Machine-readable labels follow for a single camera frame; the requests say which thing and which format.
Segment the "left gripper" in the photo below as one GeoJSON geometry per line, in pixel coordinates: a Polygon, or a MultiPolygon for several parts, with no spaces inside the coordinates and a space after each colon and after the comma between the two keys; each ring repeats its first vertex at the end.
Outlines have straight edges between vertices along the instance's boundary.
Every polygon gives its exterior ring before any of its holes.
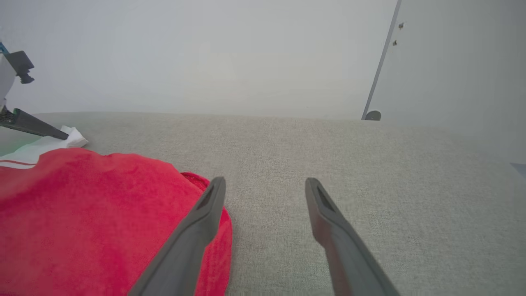
{"type": "Polygon", "coordinates": [[[20,109],[14,109],[12,113],[6,106],[3,106],[0,111],[0,125],[12,125],[13,130],[41,137],[49,136],[58,140],[67,140],[69,136],[66,132],[57,129],[20,109]]]}

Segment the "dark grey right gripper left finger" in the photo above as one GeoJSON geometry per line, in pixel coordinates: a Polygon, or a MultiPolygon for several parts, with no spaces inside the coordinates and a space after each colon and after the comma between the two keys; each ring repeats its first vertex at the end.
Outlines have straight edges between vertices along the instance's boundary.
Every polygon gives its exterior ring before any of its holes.
{"type": "Polygon", "coordinates": [[[212,179],[129,291],[130,296],[195,294],[205,249],[218,233],[225,193],[225,178],[212,179]]]}

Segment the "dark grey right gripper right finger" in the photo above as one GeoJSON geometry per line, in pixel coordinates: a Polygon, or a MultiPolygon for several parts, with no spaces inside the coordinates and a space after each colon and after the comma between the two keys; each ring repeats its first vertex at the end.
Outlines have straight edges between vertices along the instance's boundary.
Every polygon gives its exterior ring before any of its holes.
{"type": "Polygon", "coordinates": [[[314,239],[325,250],[334,294],[398,296],[392,281],[318,179],[306,179],[305,196],[314,239]]]}

